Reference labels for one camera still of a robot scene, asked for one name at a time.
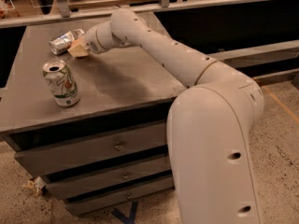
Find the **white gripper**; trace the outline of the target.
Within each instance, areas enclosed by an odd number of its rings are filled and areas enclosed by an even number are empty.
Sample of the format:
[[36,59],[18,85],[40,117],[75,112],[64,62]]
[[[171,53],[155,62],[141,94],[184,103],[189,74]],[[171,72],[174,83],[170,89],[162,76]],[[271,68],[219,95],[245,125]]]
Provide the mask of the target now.
[[100,45],[97,38],[97,26],[93,26],[89,29],[84,37],[80,37],[73,41],[71,47],[67,51],[72,57],[79,58],[88,56],[89,50],[95,54],[103,52],[103,47]]

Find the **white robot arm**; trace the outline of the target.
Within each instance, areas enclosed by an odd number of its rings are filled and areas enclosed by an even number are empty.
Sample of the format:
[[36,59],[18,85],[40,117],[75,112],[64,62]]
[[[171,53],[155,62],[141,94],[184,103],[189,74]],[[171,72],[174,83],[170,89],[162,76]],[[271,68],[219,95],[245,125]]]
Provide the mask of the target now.
[[130,9],[115,10],[84,39],[93,53],[140,47],[185,86],[166,124],[182,224],[263,224],[249,153],[249,131],[263,114],[260,86]]

